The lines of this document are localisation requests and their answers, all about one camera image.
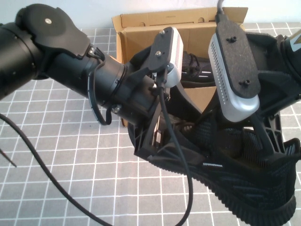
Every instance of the robotic arm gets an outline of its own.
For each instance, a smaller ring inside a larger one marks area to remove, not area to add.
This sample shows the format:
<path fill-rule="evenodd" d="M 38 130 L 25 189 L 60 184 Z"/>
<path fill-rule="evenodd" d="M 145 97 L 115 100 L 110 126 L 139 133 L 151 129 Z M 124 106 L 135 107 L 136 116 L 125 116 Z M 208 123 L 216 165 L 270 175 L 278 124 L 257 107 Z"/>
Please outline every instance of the robotic arm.
<path fill-rule="evenodd" d="M 178 225 L 191 209 L 191 178 L 246 223 L 282 225 L 296 207 L 301 152 L 298 139 L 283 142 L 279 112 L 301 97 L 301 32 L 245 33 L 221 7 L 216 21 L 209 56 L 217 92 L 203 112 L 179 83 L 176 29 L 164 29 L 123 65 L 94 48 L 61 9 L 41 4 L 0 26 L 0 99 L 32 79 L 52 78 L 88 97 L 101 124 L 110 124 L 111 112 L 129 121 L 135 155 L 188 176 L 188 207 Z"/>

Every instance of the gray table surface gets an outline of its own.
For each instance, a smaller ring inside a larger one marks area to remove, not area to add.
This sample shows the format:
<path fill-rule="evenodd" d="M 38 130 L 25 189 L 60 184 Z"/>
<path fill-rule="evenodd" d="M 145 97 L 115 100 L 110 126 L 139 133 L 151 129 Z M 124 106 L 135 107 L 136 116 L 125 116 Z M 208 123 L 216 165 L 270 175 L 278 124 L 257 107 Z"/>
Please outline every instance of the gray table surface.
<path fill-rule="evenodd" d="M 291 35 L 301 23 L 245 24 L 247 31 Z M 92 43 L 116 56 L 114 29 L 83 29 Z M 100 126 L 88 100 L 49 79 L 31 81 L 0 102 L 37 148 L 62 186 L 88 210 L 114 225 L 171 226 L 185 212 L 186 178 L 133 155 L 127 129 L 114 116 Z M 301 138 L 301 103 L 283 110 L 285 140 Z M 17 134 L 0 125 L 0 226 L 94 226 L 49 182 Z M 301 162 L 297 164 L 297 210 L 287 226 L 301 221 Z M 186 225 L 243 226 L 215 195 L 194 181 L 194 203 Z"/>

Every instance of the open cardboard box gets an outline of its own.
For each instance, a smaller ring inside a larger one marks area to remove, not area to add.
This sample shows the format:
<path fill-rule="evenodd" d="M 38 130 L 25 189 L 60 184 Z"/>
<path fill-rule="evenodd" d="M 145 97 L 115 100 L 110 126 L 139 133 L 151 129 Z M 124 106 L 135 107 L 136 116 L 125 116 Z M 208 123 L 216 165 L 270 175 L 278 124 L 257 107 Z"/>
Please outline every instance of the open cardboard box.
<path fill-rule="evenodd" d="M 248 8 L 223 8 L 223 10 L 229 20 L 242 26 Z M 185 51 L 209 58 L 208 47 L 215 33 L 216 11 L 216 8 L 197 8 L 115 16 L 112 21 L 117 32 L 117 60 L 127 63 L 134 54 L 150 46 L 159 31 L 170 26 L 178 29 Z M 203 111 L 211 100 L 215 87 L 185 89 L 185 91 Z M 122 120 L 122 123 L 127 126 L 126 121 Z"/>

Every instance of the wire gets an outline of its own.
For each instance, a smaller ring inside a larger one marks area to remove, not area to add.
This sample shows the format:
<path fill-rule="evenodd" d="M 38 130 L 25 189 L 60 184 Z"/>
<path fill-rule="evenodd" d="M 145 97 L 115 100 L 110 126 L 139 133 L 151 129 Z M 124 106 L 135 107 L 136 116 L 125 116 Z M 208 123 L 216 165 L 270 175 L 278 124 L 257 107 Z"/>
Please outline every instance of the wire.
<path fill-rule="evenodd" d="M 174 145 L 176 147 L 178 155 L 179 155 L 179 157 L 182 160 L 182 164 L 183 164 L 183 167 L 185 169 L 185 172 L 186 172 L 186 175 L 187 175 L 187 180 L 188 180 L 189 197 L 188 197 L 187 208 L 186 208 L 185 214 L 183 215 L 182 219 L 179 221 L 178 224 L 176 224 L 176 226 L 181 226 L 187 220 L 187 218 L 188 218 L 188 216 L 190 214 L 190 211 L 191 211 L 191 207 L 192 207 L 192 202 L 193 202 L 192 176 L 190 174 L 190 170 L 189 170 L 188 164 L 186 162 L 185 156 L 183 154 L 183 151 L 181 149 L 181 146 L 179 144 L 179 141 L 178 141 L 178 139 L 177 139 L 177 137 L 176 137 L 176 135 L 174 133 L 173 126 L 172 126 L 172 124 L 170 122 L 170 119 L 169 119 L 169 116 L 168 116 L 168 112 L 167 112 L 167 108 L 166 108 L 166 105 L 165 105 L 164 91 L 163 91 L 162 87 L 160 87 L 159 99 L 160 99 L 162 113 L 163 113 L 163 116 L 164 116 L 164 119 L 165 119 L 165 122 L 166 122 L 167 129 L 168 129 L 168 131 L 170 133 L 170 136 L 171 136 L 172 140 L 174 141 Z"/>
<path fill-rule="evenodd" d="M 217 2 L 217 13 L 224 14 L 224 10 L 222 9 L 222 3 L 224 0 L 218 0 Z"/>
<path fill-rule="evenodd" d="M 49 179 L 52 181 L 52 183 L 57 187 L 57 189 L 62 193 L 63 196 L 65 196 L 66 199 L 68 199 L 76 208 L 78 208 L 80 211 L 82 211 L 84 214 L 86 214 L 88 217 L 92 218 L 97 223 L 104 225 L 104 226 L 112 226 L 111 224 L 101 220 L 97 216 L 95 216 L 93 213 L 89 212 L 87 209 L 85 209 L 83 206 L 81 206 L 75 199 L 73 199 L 66 190 L 63 189 L 63 187 L 57 182 L 55 177 L 51 174 L 51 172 L 48 170 L 47 166 L 39 156 L 38 152 L 35 150 L 34 146 L 30 142 L 30 140 L 27 138 L 27 136 L 23 133 L 23 131 L 8 117 L 4 116 L 0 113 L 0 119 L 2 119 L 4 122 L 6 122 L 8 125 L 10 125 L 17 134 L 20 135 L 22 140 L 25 142 L 25 144 L 28 146 L 29 150 L 32 152 L 34 158 L 37 160 L 39 165 L 42 167 L 43 171 L 46 173 L 46 175 L 49 177 Z"/>
<path fill-rule="evenodd" d="M 94 114 L 96 120 L 102 125 L 110 125 L 112 122 L 111 108 L 107 109 L 106 120 L 104 120 L 104 118 L 98 108 L 96 95 L 95 95 L 95 73 L 98 69 L 100 69 L 101 67 L 103 67 L 105 65 L 105 56 L 98 48 L 96 48 L 96 50 L 95 50 L 95 58 L 99 64 L 92 72 L 90 72 L 88 74 L 88 82 L 87 82 L 88 83 L 88 88 L 87 88 L 88 99 L 89 99 L 89 103 L 90 103 L 90 106 L 92 108 L 92 111 L 93 111 L 93 114 Z"/>

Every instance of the camera vent grille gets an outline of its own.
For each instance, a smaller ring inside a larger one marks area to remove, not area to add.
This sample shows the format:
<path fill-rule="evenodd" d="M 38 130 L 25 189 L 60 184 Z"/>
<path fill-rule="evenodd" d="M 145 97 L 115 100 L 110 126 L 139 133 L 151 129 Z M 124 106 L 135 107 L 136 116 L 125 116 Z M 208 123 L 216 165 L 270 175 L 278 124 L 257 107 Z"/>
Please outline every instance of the camera vent grille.
<path fill-rule="evenodd" d="M 176 51 L 176 56 L 175 56 L 175 65 L 177 65 L 177 67 L 179 67 L 179 51 L 180 51 L 180 34 L 178 34 L 177 37 L 177 51 Z"/>
<path fill-rule="evenodd" d="M 222 69 L 221 69 L 221 66 L 220 66 L 220 63 L 219 63 L 219 58 L 218 58 L 218 54 L 217 54 L 214 42 L 211 43 L 211 51 L 212 51 L 213 58 L 214 58 L 215 70 L 217 72 L 217 81 L 215 81 L 215 83 L 216 83 L 216 86 L 218 86 L 218 88 L 221 91 L 222 100 L 223 100 L 223 103 L 225 105 L 229 100 L 228 99 L 228 93 L 227 93 L 227 90 L 226 90 L 226 85 L 225 85 L 224 78 L 222 76 Z"/>

